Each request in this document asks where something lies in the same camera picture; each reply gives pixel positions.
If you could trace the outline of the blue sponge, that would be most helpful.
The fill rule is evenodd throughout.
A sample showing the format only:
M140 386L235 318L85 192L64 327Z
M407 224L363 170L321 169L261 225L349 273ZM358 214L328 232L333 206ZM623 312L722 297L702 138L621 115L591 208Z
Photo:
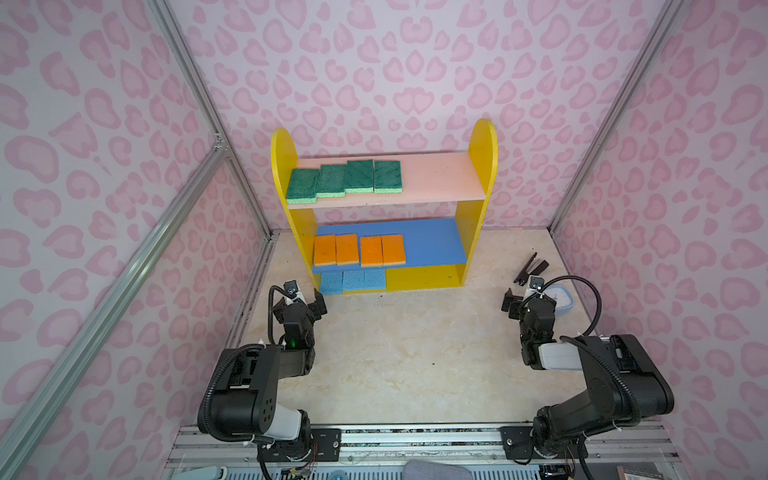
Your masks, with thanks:
M386 290L387 276L385 269L369 269L363 272L363 290Z
M326 272L321 275L320 292L323 295L340 295L343 293L343 273Z
M342 291L358 292L366 289L365 273L362 270L345 271L342 275Z

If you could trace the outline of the orange sponge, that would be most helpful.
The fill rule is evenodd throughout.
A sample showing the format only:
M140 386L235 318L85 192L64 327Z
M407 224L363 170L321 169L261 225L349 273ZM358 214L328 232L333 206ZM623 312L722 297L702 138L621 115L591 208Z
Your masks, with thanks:
M399 266L406 263L404 237L401 234L382 236L381 245L383 266Z
M313 245L313 265L325 267L336 264L336 237L334 235L316 236Z
M360 262L358 238L355 234L336 235L336 264L357 265Z
M378 268L383 266L383 247L381 236L360 238L360 266Z

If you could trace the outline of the green sponge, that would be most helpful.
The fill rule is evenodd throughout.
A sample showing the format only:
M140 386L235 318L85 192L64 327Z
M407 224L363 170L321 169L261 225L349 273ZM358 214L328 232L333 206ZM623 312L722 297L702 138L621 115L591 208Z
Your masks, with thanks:
M316 184L318 198L341 198L346 195L345 164L326 164L320 167Z
M317 182L320 170L317 168L296 168L291 172L285 194L289 205L313 204L317 201Z
M344 191L346 194L374 192L374 161L372 159L350 160L344 168Z
M403 191L400 161L377 160L373 166L374 192L376 194L399 194Z

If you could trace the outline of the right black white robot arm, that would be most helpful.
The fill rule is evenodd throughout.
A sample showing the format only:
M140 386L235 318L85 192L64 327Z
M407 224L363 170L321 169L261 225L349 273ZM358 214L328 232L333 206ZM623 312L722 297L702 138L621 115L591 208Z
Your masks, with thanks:
M501 311L519 324L525 365L538 371L577 371L585 384L581 393L540 408L527 430L502 427L507 459L520 465L568 455L584 460L588 439L673 410L669 383L635 336L556 340L556 301L543 293L523 298L507 291Z

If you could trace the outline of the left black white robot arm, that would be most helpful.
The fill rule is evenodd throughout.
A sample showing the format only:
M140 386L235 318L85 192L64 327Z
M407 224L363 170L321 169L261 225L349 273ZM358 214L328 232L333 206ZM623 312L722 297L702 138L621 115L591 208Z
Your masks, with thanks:
M312 446L308 414L278 402L279 381L306 376L315 360L315 323L325 299L312 302L294 281L268 291L267 341L226 349L203 393L197 427L220 442L259 444L290 461L307 459Z

